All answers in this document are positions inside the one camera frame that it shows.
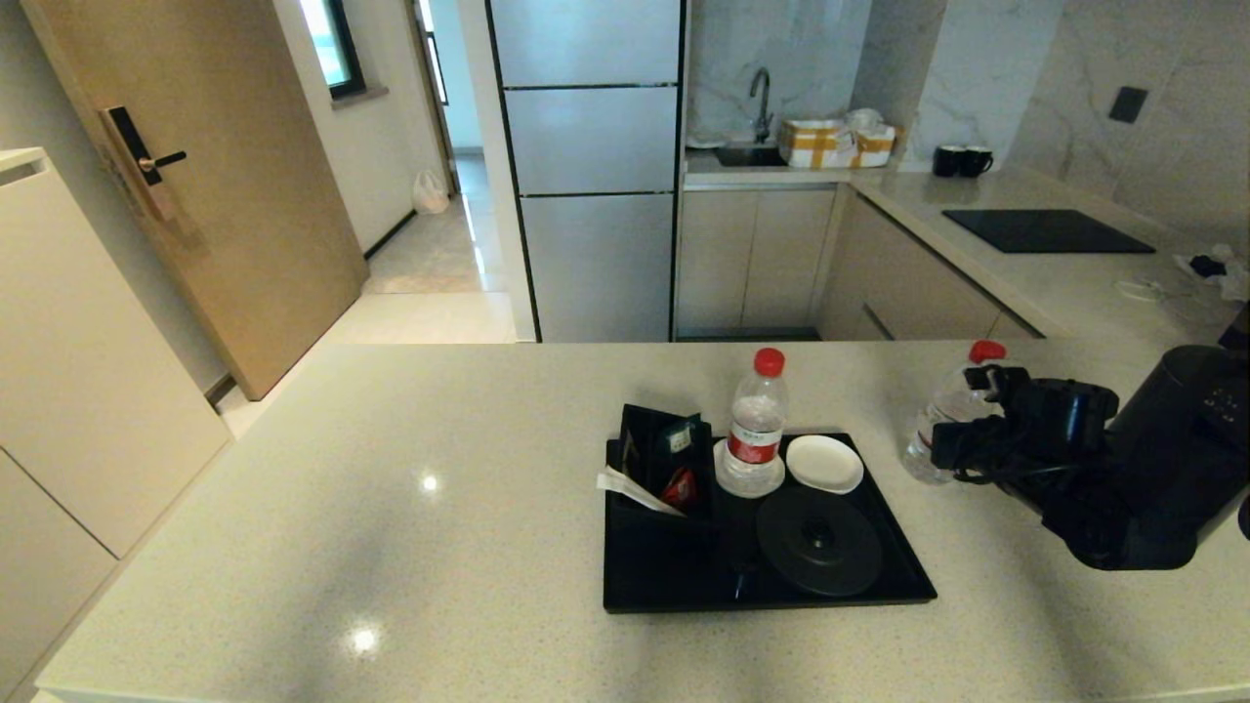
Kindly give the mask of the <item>clear water bottle red cap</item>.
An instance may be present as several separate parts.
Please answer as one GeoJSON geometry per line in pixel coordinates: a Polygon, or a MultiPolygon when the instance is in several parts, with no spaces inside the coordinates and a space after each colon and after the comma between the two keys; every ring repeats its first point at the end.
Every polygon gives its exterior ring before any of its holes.
{"type": "Polygon", "coordinates": [[[929,485],[941,485],[952,480],[948,472],[941,472],[932,463],[932,430],[941,423],[966,423],[1000,413],[1000,408],[988,402],[988,392],[970,389],[965,372],[1006,359],[1006,346],[996,340],[978,340],[966,352],[966,357],[951,372],[942,375],[928,404],[918,413],[912,423],[909,444],[902,452],[902,467],[916,480],[929,485]]]}
{"type": "Polygon", "coordinates": [[[730,405],[728,442],[730,452],[740,460],[760,464],[780,457],[789,415],[785,363],[784,352],[778,348],[759,349],[751,368],[738,382],[730,405]]]}

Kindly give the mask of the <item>black round kettle base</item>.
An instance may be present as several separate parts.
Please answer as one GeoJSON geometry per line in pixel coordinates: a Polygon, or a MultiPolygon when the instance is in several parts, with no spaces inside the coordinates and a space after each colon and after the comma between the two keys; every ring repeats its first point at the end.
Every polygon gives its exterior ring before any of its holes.
{"type": "Polygon", "coordinates": [[[785,487],[756,512],[765,560],[812,595],[860,595],[881,574],[884,548],[874,525],[845,497],[785,487]]]}

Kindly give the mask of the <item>green tea packet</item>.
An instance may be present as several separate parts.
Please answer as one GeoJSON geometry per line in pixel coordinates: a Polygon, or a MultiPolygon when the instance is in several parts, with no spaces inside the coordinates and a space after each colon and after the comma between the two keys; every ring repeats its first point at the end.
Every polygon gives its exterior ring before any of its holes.
{"type": "Polygon", "coordinates": [[[692,447],[692,433],[696,432],[700,422],[700,414],[695,414],[661,427],[655,440],[656,452],[665,452],[671,457],[692,447]]]}

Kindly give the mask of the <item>beige counter base cabinet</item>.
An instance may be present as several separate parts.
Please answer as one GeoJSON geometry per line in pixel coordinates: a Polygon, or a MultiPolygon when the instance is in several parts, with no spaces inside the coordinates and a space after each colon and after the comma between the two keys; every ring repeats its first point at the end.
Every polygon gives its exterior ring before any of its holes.
{"type": "Polygon", "coordinates": [[[815,313],[824,340],[1041,338],[866,196],[844,200],[815,313]]]}

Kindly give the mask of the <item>round white coaster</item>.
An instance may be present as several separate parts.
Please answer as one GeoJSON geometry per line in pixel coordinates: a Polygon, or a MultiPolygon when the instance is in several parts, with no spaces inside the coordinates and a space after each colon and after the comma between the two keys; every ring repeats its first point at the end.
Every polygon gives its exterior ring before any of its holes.
{"type": "Polygon", "coordinates": [[[836,437],[795,437],[784,460],[796,482],[836,495],[852,493],[865,477],[860,455],[836,437]]]}
{"type": "Polygon", "coordinates": [[[782,458],[772,457],[771,460],[760,464],[740,460],[730,452],[726,437],[722,437],[714,447],[714,460],[719,488],[738,498],[768,497],[780,488],[786,478],[782,458]]]}

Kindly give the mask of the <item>black induction cooktop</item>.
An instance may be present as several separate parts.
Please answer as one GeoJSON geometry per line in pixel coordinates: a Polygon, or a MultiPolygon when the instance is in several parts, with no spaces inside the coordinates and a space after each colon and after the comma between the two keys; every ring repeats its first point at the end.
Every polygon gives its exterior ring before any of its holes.
{"type": "Polygon", "coordinates": [[[1152,254],[1156,249],[1074,209],[942,210],[1006,254],[1152,254]]]}

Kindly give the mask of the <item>white crumpled cloth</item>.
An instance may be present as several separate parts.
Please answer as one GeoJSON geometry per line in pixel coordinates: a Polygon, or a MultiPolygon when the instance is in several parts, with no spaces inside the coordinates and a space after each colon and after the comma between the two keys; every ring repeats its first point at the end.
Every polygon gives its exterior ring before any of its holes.
{"type": "Polygon", "coordinates": [[[1230,245],[1218,243],[1209,251],[1174,254],[1171,259],[1175,263],[1175,266],[1182,271],[1184,276],[1190,276],[1190,279],[1198,284],[1214,286],[1218,289],[1220,296],[1222,296],[1222,300],[1239,303],[1250,301],[1250,263],[1248,263],[1241,255],[1238,255],[1230,245]],[[1188,260],[1196,255],[1208,255],[1218,260],[1222,260],[1228,264],[1228,275],[1201,279],[1201,276],[1198,276],[1195,271],[1188,266],[1188,260]]]}

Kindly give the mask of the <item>beige sink base cabinet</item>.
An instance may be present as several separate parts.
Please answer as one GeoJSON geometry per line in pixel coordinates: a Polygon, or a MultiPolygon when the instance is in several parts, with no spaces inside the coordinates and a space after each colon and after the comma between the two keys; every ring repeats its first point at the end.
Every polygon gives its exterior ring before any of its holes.
{"type": "Polygon", "coordinates": [[[836,200],[838,186],[685,191],[676,334],[762,336],[810,328],[836,200]]]}

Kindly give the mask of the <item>cardboard box yellow tape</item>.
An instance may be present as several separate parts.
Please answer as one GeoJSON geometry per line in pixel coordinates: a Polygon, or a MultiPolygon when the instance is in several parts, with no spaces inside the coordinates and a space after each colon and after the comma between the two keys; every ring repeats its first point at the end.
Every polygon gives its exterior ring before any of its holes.
{"type": "Polygon", "coordinates": [[[778,129],[778,153],[790,168],[809,170],[885,166],[898,129],[875,108],[858,108],[842,118],[786,120],[778,129]]]}

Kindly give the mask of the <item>black organizer box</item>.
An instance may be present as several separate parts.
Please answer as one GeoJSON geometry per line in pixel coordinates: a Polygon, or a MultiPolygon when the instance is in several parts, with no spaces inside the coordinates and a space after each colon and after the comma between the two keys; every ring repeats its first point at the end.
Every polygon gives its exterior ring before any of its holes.
{"type": "Polygon", "coordinates": [[[689,467],[699,482],[699,499],[691,507],[679,509],[698,523],[712,519],[712,435],[710,424],[701,422],[692,433],[692,447],[676,455],[656,452],[655,440],[661,427],[679,420],[671,413],[628,404],[622,409],[619,444],[608,452],[611,467],[638,482],[644,490],[660,499],[662,489],[678,467],[689,467]]]}

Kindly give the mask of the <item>black rectangular tray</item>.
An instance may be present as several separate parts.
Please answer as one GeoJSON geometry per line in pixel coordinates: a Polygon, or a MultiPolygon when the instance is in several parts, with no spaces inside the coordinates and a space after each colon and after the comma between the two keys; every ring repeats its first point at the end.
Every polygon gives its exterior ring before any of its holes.
{"type": "Polygon", "coordinates": [[[874,525],[884,548],[876,583],[860,595],[812,595],[788,583],[760,550],[756,512],[768,497],[745,500],[714,482],[712,519],[661,517],[619,494],[605,500],[602,605],[611,613],[779,610],[929,603],[926,574],[874,477],[845,497],[874,525]]]}

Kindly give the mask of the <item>dark kitchen faucet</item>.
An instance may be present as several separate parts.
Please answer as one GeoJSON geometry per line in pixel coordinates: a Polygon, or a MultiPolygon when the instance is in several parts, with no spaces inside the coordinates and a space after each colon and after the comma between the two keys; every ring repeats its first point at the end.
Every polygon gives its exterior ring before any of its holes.
{"type": "Polygon", "coordinates": [[[750,98],[758,98],[758,114],[752,123],[752,143],[762,145],[771,134],[772,113],[770,111],[771,76],[766,66],[758,68],[750,85],[750,98]]]}

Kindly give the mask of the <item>silver refrigerator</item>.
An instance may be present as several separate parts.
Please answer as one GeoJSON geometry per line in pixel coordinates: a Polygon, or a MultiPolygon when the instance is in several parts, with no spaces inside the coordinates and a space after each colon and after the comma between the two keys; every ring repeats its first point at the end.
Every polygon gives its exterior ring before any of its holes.
{"type": "Polygon", "coordinates": [[[486,0],[544,343],[671,334],[685,0],[486,0]]]}

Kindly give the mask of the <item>dark framed window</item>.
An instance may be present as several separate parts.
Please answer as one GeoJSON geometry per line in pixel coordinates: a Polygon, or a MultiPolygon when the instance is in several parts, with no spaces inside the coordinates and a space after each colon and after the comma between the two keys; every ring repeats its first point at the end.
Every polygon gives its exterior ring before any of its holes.
{"type": "Polygon", "coordinates": [[[348,0],[298,0],[332,100],[358,98],[368,81],[348,18],[348,0]]]}

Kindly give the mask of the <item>wooden door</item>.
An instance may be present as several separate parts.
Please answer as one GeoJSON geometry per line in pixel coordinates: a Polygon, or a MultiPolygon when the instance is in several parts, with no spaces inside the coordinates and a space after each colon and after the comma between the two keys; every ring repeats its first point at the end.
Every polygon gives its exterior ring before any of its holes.
{"type": "Polygon", "coordinates": [[[366,275],[272,0],[20,0],[102,166],[218,357],[268,397],[366,275]],[[98,115],[128,108],[175,220],[148,216],[98,115]]]}

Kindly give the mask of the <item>white tall cabinet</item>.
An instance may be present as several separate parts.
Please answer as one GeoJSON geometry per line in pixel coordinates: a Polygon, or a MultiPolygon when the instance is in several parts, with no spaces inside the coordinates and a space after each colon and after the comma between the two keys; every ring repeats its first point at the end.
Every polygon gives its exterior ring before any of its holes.
{"type": "Polygon", "coordinates": [[[0,150],[0,703],[230,442],[50,156],[0,150]]]}

